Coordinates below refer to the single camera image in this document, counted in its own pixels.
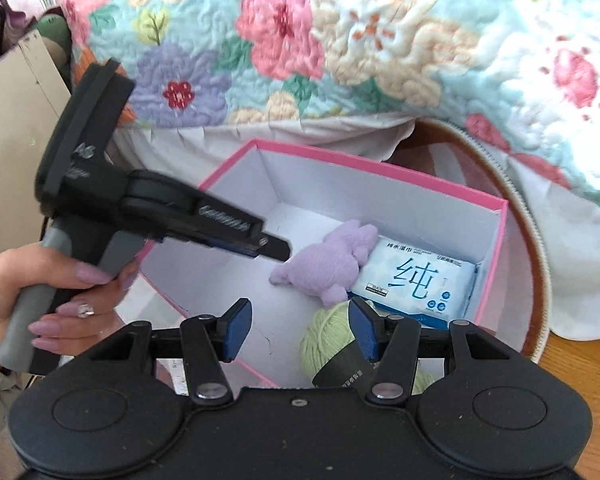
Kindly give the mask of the person's left hand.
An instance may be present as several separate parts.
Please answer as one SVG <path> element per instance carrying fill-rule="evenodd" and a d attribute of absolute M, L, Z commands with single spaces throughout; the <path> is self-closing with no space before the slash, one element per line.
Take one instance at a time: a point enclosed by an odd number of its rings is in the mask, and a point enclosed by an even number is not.
<path fill-rule="evenodd" d="M 0 350 L 4 338 L 77 356 L 122 326 L 116 307 L 137 277 L 133 260 L 116 276 L 34 243 L 0 254 Z M 0 367 L 8 365 L 0 357 Z"/>

